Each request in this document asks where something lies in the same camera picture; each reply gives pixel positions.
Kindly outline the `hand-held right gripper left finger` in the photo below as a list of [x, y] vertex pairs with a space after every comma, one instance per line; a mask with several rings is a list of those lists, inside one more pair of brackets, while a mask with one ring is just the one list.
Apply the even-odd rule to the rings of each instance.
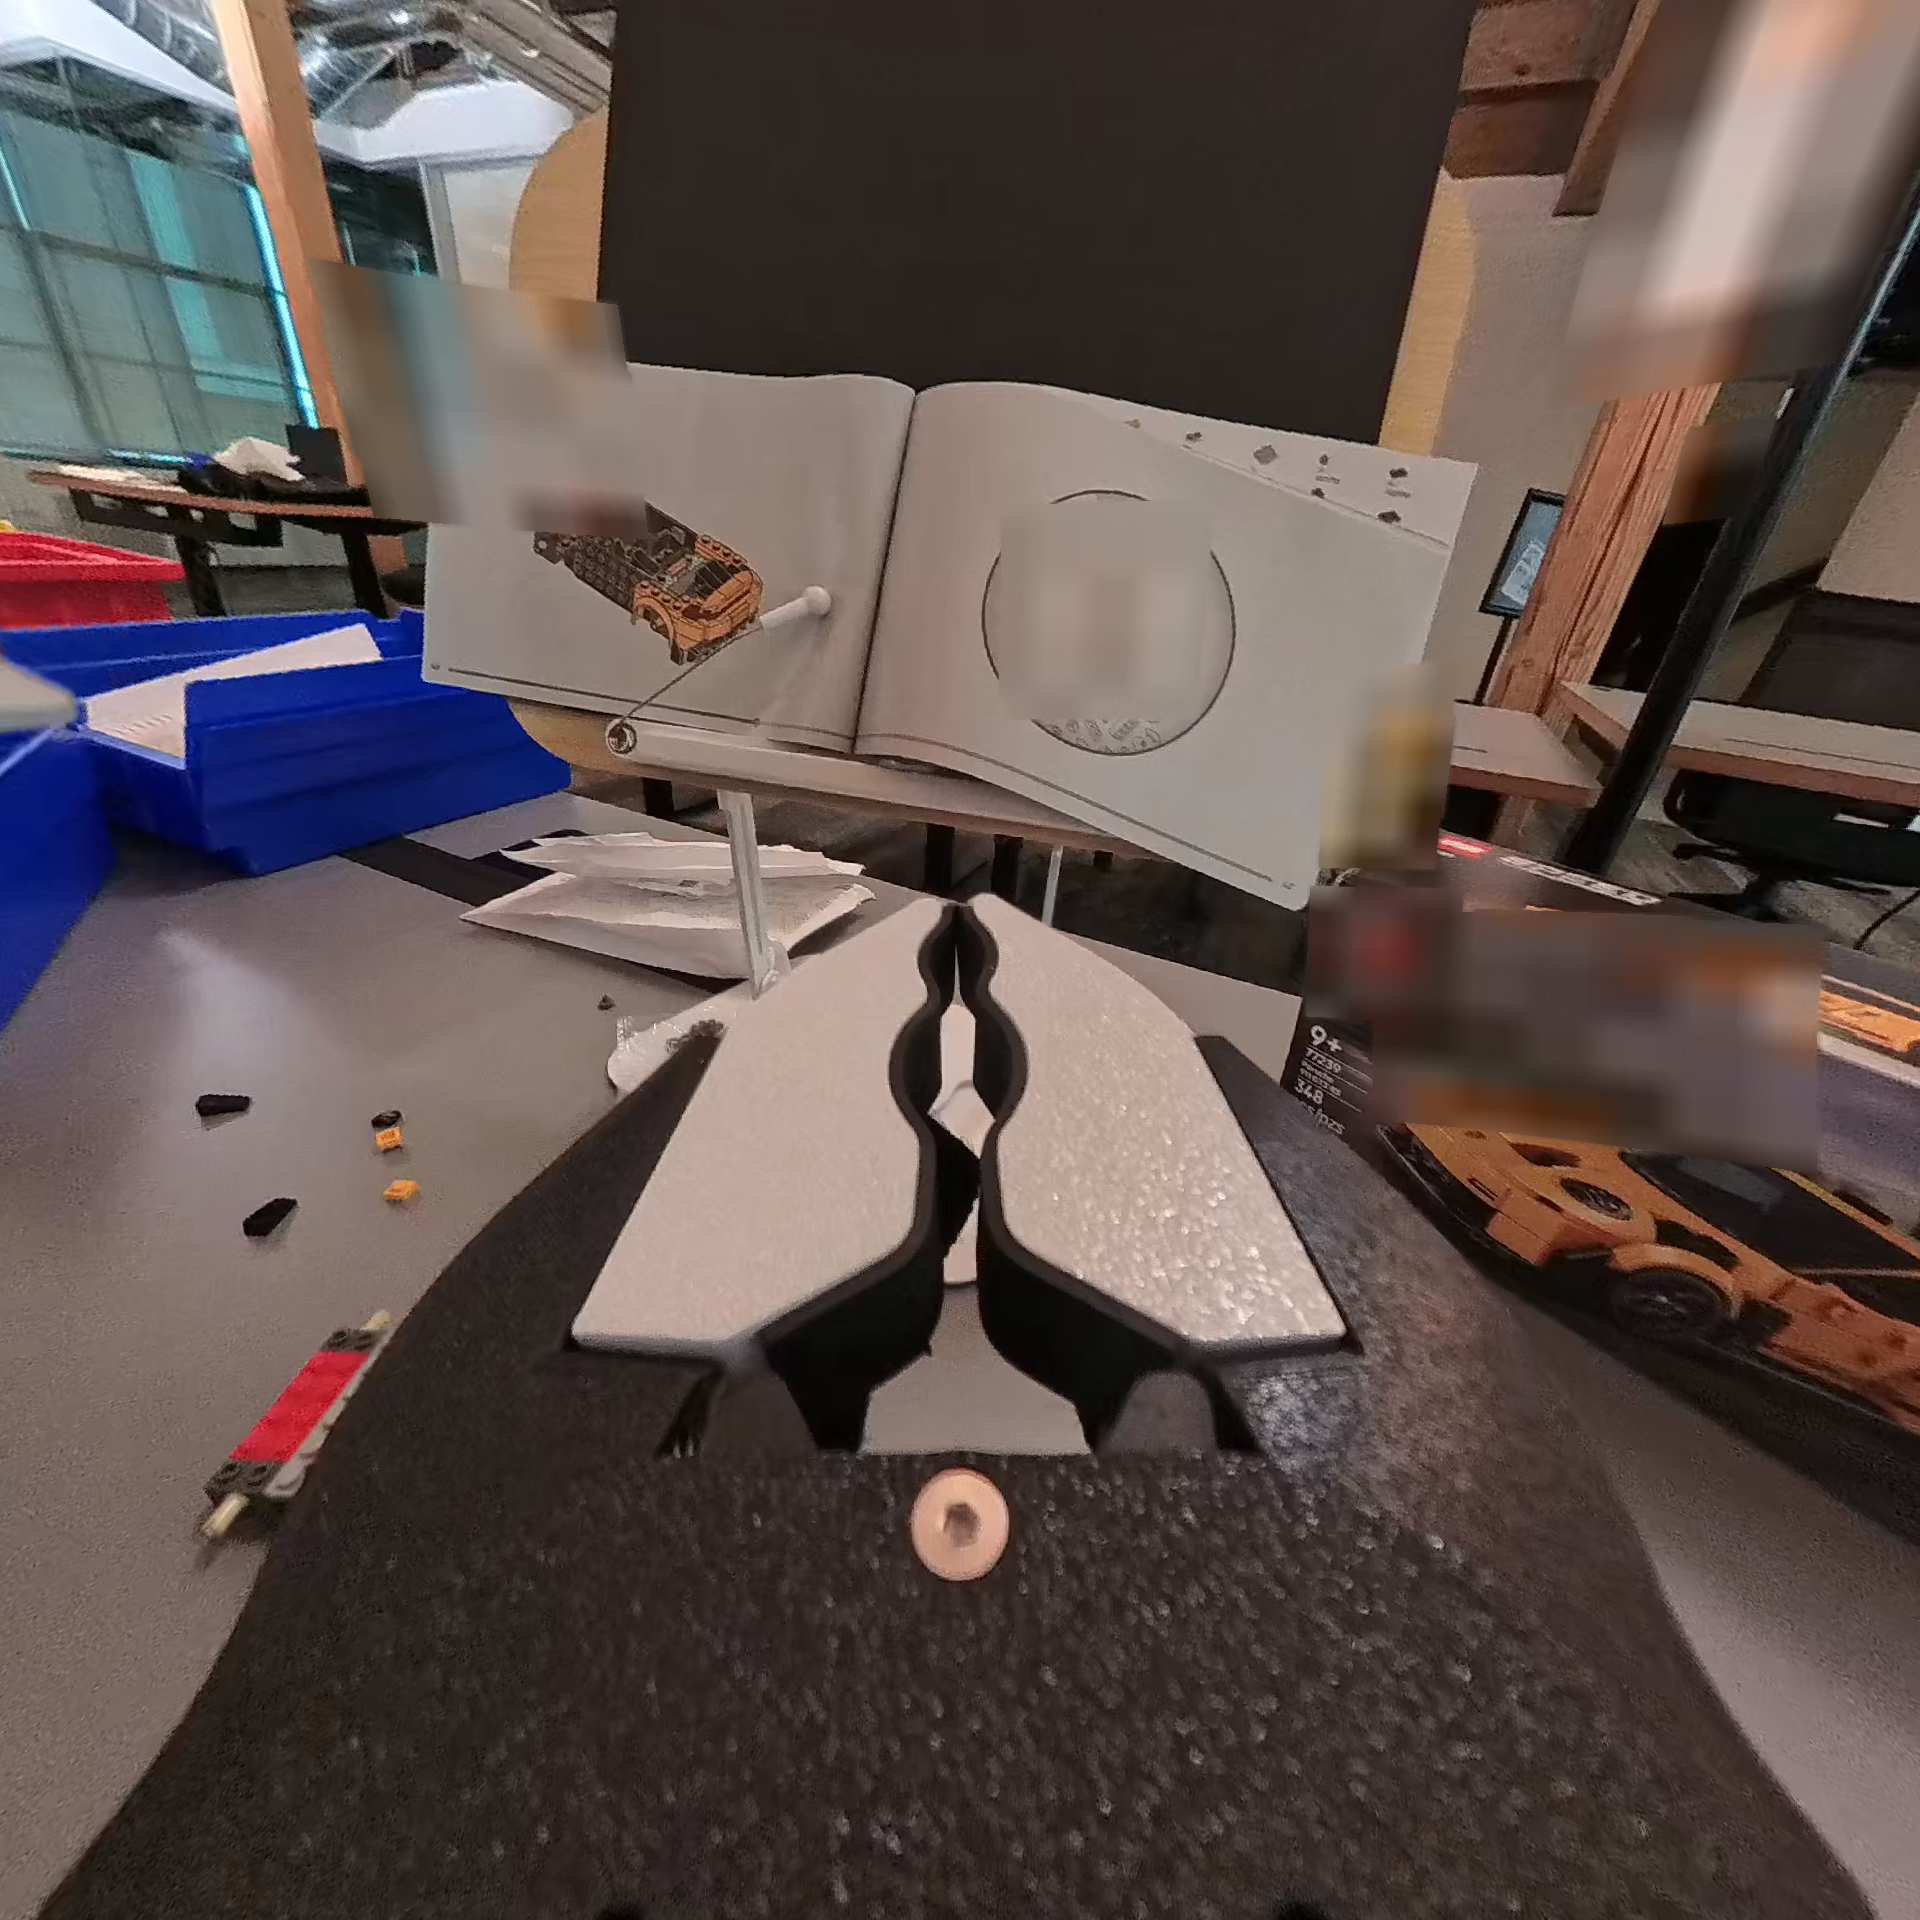
[[569, 1340], [775, 1377], [820, 1449], [922, 1359], [977, 1192], [935, 1117], [957, 907], [918, 900], [733, 1013]]

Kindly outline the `black framed wall screen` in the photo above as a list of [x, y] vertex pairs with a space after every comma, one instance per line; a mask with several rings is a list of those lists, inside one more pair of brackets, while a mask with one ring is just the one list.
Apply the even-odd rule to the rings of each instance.
[[1519, 619], [1544, 568], [1552, 535], [1566, 511], [1566, 496], [1532, 487], [1498, 549], [1494, 571], [1478, 602], [1478, 612], [1494, 619]]

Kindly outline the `red plastic bin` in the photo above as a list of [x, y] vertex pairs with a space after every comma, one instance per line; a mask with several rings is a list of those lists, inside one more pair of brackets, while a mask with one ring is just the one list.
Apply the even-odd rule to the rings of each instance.
[[2, 631], [113, 626], [169, 619], [177, 560], [62, 535], [2, 528]]

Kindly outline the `black office chair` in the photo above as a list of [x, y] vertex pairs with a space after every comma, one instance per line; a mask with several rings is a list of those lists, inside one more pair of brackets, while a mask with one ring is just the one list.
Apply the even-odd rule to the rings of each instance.
[[1917, 811], [1909, 805], [1681, 773], [1664, 794], [1664, 816], [1681, 834], [1672, 857], [1714, 857], [1748, 873], [1737, 893], [1680, 893], [1686, 905], [1782, 924], [1776, 897], [1790, 883], [1853, 893], [1917, 884]]

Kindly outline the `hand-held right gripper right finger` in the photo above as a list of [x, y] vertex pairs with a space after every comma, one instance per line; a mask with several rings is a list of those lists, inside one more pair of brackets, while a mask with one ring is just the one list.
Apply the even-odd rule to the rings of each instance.
[[1348, 1319], [1197, 1039], [997, 897], [954, 922], [974, 1019], [976, 1308], [1087, 1449], [1249, 1449], [1241, 1365], [1348, 1352]]

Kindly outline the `black backdrop panel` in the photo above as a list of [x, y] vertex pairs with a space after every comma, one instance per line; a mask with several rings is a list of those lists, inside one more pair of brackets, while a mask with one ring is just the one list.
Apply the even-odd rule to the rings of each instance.
[[1377, 441], [1470, 2], [614, 7], [633, 363]]

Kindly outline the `lego set box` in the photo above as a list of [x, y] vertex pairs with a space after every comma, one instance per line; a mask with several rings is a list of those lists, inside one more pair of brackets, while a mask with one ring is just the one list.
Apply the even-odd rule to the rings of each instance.
[[1287, 1088], [1482, 1273], [1916, 1541], [1916, 968], [1442, 834], [1301, 993]]

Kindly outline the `lego instruction booklet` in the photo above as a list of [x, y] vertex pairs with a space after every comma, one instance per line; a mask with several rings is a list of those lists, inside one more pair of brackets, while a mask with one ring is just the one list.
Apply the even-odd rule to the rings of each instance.
[[1281, 907], [1442, 729], [1474, 465], [1018, 383], [614, 397], [607, 493], [429, 531], [431, 682], [961, 778]]

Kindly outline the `white book stand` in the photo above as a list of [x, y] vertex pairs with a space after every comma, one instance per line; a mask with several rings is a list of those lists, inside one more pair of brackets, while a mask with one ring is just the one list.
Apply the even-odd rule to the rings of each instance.
[[1018, 818], [1010, 799], [991, 800], [980, 785], [925, 768], [885, 765], [814, 747], [793, 747], [757, 735], [692, 729], [692, 751], [705, 755], [720, 773], [717, 805], [727, 820], [727, 845], [736, 887], [736, 912], [754, 996], [789, 973], [786, 946], [765, 916], [761, 845], [754, 823], [754, 795], [789, 800], [845, 802], [865, 811], [894, 811], [920, 820], [930, 832], [986, 832], [993, 841], [991, 892], [1015, 898], [1021, 848], [1049, 843], [1042, 920], [1049, 922], [1058, 892], [1064, 841], [1045, 832], [1034, 816]]

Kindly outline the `blue plastic bin with paper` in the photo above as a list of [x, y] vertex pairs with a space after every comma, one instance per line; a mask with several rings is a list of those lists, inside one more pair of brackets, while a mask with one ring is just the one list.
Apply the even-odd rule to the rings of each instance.
[[565, 759], [504, 699], [424, 679], [413, 610], [9, 631], [4, 645], [87, 699], [354, 621], [370, 626], [380, 663], [186, 689], [181, 759], [78, 727], [108, 823], [263, 876], [569, 786]]

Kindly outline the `large blue plastic bin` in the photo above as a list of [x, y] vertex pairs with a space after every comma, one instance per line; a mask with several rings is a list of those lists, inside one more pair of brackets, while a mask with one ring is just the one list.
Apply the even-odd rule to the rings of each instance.
[[2, 1023], [32, 995], [111, 876], [88, 746], [69, 729], [2, 738]]

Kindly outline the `black metal pole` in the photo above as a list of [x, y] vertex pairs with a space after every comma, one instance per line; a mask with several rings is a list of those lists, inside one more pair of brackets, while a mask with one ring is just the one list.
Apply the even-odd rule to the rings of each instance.
[[1628, 732], [1596, 802], [1570, 832], [1558, 863], [1575, 873], [1602, 877], [1610, 871], [1640, 805], [1665, 765], [1672, 740], [1688, 716], [1696, 691], [1721, 640], [1734, 625], [1748, 576], [1785, 512], [1797, 476], [1833, 404], [1856, 370], [1865, 341], [1901, 276], [1917, 235], [1917, 180], [1910, 180], [1897, 224], [1868, 279], [1853, 317], [1828, 367], [1799, 376], [1768, 432], [1757, 479], [1702, 568], [1670, 643], [1658, 660], [1638, 716]]

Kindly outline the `orange and black lego car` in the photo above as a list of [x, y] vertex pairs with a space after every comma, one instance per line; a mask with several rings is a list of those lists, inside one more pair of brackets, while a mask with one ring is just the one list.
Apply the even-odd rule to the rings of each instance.
[[392, 1312], [332, 1331], [204, 1483], [198, 1541], [278, 1516], [301, 1493], [328, 1433], [392, 1337]]

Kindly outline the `wooden edged office desk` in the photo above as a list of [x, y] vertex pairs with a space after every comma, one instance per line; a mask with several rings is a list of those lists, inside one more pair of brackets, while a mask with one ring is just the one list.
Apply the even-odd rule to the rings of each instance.
[[[1505, 810], [1588, 810], [1640, 719], [1640, 703], [1636, 691], [1560, 682], [1546, 716], [1455, 704], [1447, 827], [1487, 841]], [[1664, 770], [1916, 810], [1917, 735], [1694, 703]]]
[[28, 480], [66, 496], [82, 523], [162, 537], [175, 551], [196, 617], [229, 612], [216, 549], [277, 549], [287, 528], [336, 543], [352, 604], [383, 617], [391, 610], [385, 573], [402, 565], [406, 537], [424, 533], [422, 522], [382, 516], [362, 501], [207, 493], [143, 471], [28, 465]]

